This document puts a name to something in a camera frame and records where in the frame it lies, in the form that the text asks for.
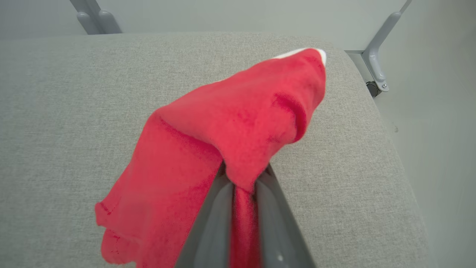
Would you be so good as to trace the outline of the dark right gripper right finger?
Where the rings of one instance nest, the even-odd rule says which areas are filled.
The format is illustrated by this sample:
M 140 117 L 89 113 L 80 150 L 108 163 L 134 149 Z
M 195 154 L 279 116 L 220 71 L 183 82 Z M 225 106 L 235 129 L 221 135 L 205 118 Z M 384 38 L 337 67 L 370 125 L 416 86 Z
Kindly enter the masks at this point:
M 315 268 L 272 166 L 255 182 L 257 219 L 263 268 Z

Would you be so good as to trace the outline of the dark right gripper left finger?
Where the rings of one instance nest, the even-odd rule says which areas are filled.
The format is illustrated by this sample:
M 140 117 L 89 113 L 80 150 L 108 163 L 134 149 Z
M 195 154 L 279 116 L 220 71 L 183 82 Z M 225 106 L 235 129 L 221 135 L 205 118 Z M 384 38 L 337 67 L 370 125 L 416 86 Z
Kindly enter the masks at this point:
M 175 268 L 228 268 L 234 185 L 218 171 Z

